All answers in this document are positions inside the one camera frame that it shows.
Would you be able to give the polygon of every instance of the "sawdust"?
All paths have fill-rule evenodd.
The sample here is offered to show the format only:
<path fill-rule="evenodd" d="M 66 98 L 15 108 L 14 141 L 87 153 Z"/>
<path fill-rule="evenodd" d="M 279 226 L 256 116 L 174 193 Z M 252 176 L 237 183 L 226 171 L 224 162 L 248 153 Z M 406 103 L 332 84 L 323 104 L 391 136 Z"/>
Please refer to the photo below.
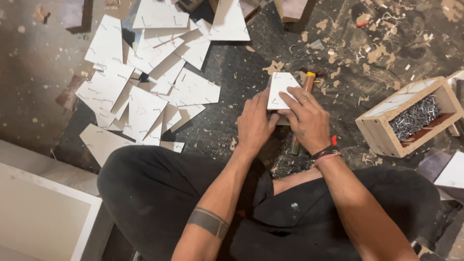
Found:
<path fill-rule="evenodd" d="M 369 69 L 371 68 L 368 64 L 363 64 L 362 68 L 364 69 L 364 73 L 369 73 Z"/>
<path fill-rule="evenodd" d="M 390 68 L 391 63 L 394 62 L 394 61 L 395 61 L 395 54 L 394 54 L 394 53 L 391 53 L 391 54 L 390 54 L 390 59 L 388 59 L 388 61 L 386 62 L 386 64 L 387 64 L 387 70 Z"/>
<path fill-rule="evenodd" d="M 380 46 L 377 47 L 374 51 L 367 54 L 369 57 L 369 63 L 375 63 L 379 57 L 382 55 L 390 55 L 387 53 L 387 47 L 380 43 Z"/>
<path fill-rule="evenodd" d="M 335 76 L 337 76 L 340 73 L 341 68 L 338 67 L 336 72 L 333 72 L 330 74 L 330 78 L 333 79 Z"/>
<path fill-rule="evenodd" d="M 275 72 L 280 72 L 280 70 L 282 69 L 282 67 L 284 66 L 284 63 L 283 62 L 276 62 L 276 61 L 272 61 L 272 64 L 267 67 L 267 68 L 263 68 L 263 71 L 267 71 L 267 74 L 271 75 Z"/>
<path fill-rule="evenodd" d="M 367 13 L 362 13 L 358 19 L 356 19 L 356 24 L 362 24 L 364 23 L 365 21 L 369 21 L 368 18 L 370 17 L 371 15 L 370 14 L 367 14 Z"/>
<path fill-rule="evenodd" d="M 429 1 L 424 1 L 416 5 L 416 10 L 423 12 L 432 9 L 433 5 Z"/>
<path fill-rule="evenodd" d="M 377 29 L 377 26 L 373 23 L 371 27 L 369 27 L 369 30 L 375 31 Z"/>
<path fill-rule="evenodd" d="M 26 32 L 26 28 L 24 26 L 19 26 L 18 27 L 18 32 L 20 33 L 25 33 Z"/>
<path fill-rule="evenodd" d="M 235 150 L 235 144 L 237 144 L 237 142 L 235 141 L 235 138 L 232 137 L 232 143 L 231 143 L 231 146 L 230 146 L 230 149 L 231 149 L 232 151 Z"/>
<path fill-rule="evenodd" d="M 320 28 L 321 30 L 324 31 L 325 28 L 327 27 L 327 22 L 328 21 L 329 21 L 328 19 L 324 19 L 324 20 L 320 21 L 319 23 L 317 23 L 316 27 L 318 27 L 318 28 Z"/>
<path fill-rule="evenodd" d="M 443 14 L 450 22 L 457 22 L 463 17 L 464 6 L 456 0 L 442 0 Z"/>
<path fill-rule="evenodd" d="M 306 80 L 307 75 L 304 72 L 299 72 L 298 74 L 300 75 L 301 85 L 303 85 L 304 81 Z"/>
<path fill-rule="evenodd" d="M 387 90 L 390 89 L 391 87 L 393 87 L 395 91 L 399 90 L 401 88 L 400 82 L 394 81 L 393 86 L 391 86 L 390 84 L 387 84 Z"/>
<path fill-rule="evenodd" d="M 383 159 L 382 158 L 379 158 L 377 159 L 377 161 L 375 162 L 375 165 L 379 165 L 379 164 L 382 164 L 383 163 Z"/>
<path fill-rule="evenodd" d="M 387 26 L 388 28 L 393 28 L 394 24 L 387 22 L 386 20 L 383 20 L 381 23 L 383 26 Z"/>
<path fill-rule="evenodd" d="M 370 163 L 372 163 L 372 165 L 375 165 L 375 163 L 372 160 L 370 160 L 370 158 L 374 159 L 376 157 L 377 157 L 377 155 L 375 153 L 373 153 L 371 149 L 369 149 L 369 154 L 367 154 L 367 153 L 362 154 L 362 160 L 361 161 L 363 161 L 366 165 L 370 165 Z"/>
<path fill-rule="evenodd" d="M 50 12 L 44 11 L 40 4 L 35 6 L 35 11 L 32 14 L 32 18 L 41 21 L 43 24 L 47 23 L 47 18 L 50 16 Z"/>
<path fill-rule="evenodd" d="M 307 31 L 303 31 L 301 33 L 301 39 L 303 40 L 303 42 L 307 42 L 308 41 L 308 32 Z"/>
<path fill-rule="evenodd" d="M 334 52 L 334 54 L 331 54 L 329 57 L 329 63 L 331 64 L 334 63 L 337 56 L 338 54 L 336 52 Z"/>

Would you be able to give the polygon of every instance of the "wooden block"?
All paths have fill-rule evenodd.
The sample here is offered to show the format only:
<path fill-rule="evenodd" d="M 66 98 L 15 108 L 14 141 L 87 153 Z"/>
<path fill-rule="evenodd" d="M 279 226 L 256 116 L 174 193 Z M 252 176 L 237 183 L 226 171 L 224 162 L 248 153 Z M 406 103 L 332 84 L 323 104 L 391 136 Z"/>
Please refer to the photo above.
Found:
<path fill-rule="evenodd" d="M 459 130 L 457 126 L 453 123 L 448 127 L 449 132 L 451 133 L 451 136 L 453 137 L 459 137 L 461 134 L 459 133 Z"/>
<path fill-rule="evenodd" d="M 179 3 L 187 9 L 189 12 L 192 12 L 195 10 L 201 3 L 203 3 L 203 0 L 180 0 Z"/>
<path fill-rule="evenodd" d="M 3 163 L 0 196 L 2 248 L 21 260 L 101 260 L 113 222 L 100 197 Z"/>
<path fill-rule="evenodd" d="M 441 115 L 407 141 L 400 142 L 389 122 L 429 94 L 435 96 Z M 364 138 L 376 154 L 404 157 L 464 116 L 464 110 L 444 77 L 406 85 L 356 119 Z"/>
<path fill-rule="evenodd" d="M 63 27 L 71 33 L 90 30 L 92 9 L 90 0 L 65 0 L 59 4 Z"/>
<path fill-rule="evenodd" d="M 219 0 L 208 0 L 213 12 L 216 13 Z M 259 9 L 260 0 L 240 0 L 240 7 L 242 8 L 243 17 L 247 19 L 252 13 Z"/>
<path fill-rule="evenodd" d="M 308 0 L 274 0 L 282 22 L 298 22 Z"/>
<path fill-rule="evenodd" d="M 436 186 L 460 203 L 464 203 L 463 168 L 464 153 L 457 151 L 434 182 Z"/>

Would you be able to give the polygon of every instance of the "black pants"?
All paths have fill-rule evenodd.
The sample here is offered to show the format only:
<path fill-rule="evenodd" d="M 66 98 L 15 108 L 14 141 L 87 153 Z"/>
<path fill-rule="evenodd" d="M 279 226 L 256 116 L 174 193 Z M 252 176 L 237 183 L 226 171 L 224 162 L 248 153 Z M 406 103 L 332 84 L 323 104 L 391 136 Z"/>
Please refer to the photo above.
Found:
<path fill-rule="evenodd" d="M 192 210 L 224 166 L 162 147 L 127 146 L 111 154 L 98 189 L 116 225 L 146 260 L 170 260 Z M 354 173 L 408 240 L 433 221 L 438 191 L 413 170 Z M 218 260 L 360 260 L 323 178 L 273 194 L 269 173 L 255 161 L 237 205 L 247 217 L 235 215 Z"/>

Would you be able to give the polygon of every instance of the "floor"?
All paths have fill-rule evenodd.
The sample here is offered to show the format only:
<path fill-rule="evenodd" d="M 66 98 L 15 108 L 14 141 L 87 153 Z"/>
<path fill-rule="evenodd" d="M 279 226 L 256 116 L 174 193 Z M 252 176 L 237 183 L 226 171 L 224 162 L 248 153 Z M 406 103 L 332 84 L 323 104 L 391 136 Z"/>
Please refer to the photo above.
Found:
<path fill-rule="evenodd" d="M 47 25 L 31 18 L 38 3 L 51 12 Z M 73 75 L 92 74 L 84 56 L 95 33 L 93 28 L 103 14 L 124 20 L 137 4 L 136 0 L 121 0 L 119 9 L 105 10 L 104 1 L 95 1 L 92 30 L 71 34 L 60 25 L 60 3 L 0 2 L 0 88 L 4 93 L 0 138 L 98 173 L 98 164 L 78 136 L 95 122 L 95 116 L 83 103 L 74 103 L 68 84 Z M 430 147 L 449 154 L 463 150 L 456 138 L 443 131 L 402 159 L 379 157 L 370 152 L 354 123 L 362 113 L 413 80 L 447 76 L 464 69 L 462 0 L 310 1 L 301 21 L 285 26 L 272 2 L 262 6 L 247 22 L 250 42 L 213 42 L 206 65 L 198 73 L 222 87 L 219 103 L 207 105 L 191 122 L 163 136 L 168 141 L 186 142 L 183 153 L 226 161 L 238 141 L 236 119 L 245 100 L 265 88 L 272 72 L 291 72 L 302 82 L 300 68 L 311 64 L 328 71 L 313 94 L 331 114 L 332 134 L 338 136 L 352 169 L 382 164 L 416 168 Z M 380 19 L 378 25 L 357 28 L 359 17 L 365 19 L 367 15 L 374 22 Z M 208 2 L 203 2 L 192 17 L 212 22 Z M 24 33 L 18 31 L 20 26 L 25 27 Z M 433 39 L 426 41 L 425 33 L 433 33 Z M 318 39 L 325 46 L 323 51 L 308 47 Z M 57 103 L 61 94 L 65 102 Z M 278 127 L 260 154 L 275 178 L 309 166 L 306 152 L 299 156 L 288 153 L 290 139 L 289 127 Z"/>

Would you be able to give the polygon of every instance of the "wooden box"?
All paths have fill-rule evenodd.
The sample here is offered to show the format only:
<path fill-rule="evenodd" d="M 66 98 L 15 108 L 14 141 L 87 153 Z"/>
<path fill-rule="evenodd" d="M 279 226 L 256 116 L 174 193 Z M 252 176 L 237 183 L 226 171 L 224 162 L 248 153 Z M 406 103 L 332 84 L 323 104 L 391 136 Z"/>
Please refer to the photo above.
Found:
<path fill-rule="evenodd" d="M 388 122 L 429 94 L 435 96 L 441 115 L 407 141 L 400 142 Z M 463 116 L 464 110 L 446 78 L 436 77 L 406 85 L 357 118 L 356 124 L 374 153 L 404 157 Z"/>

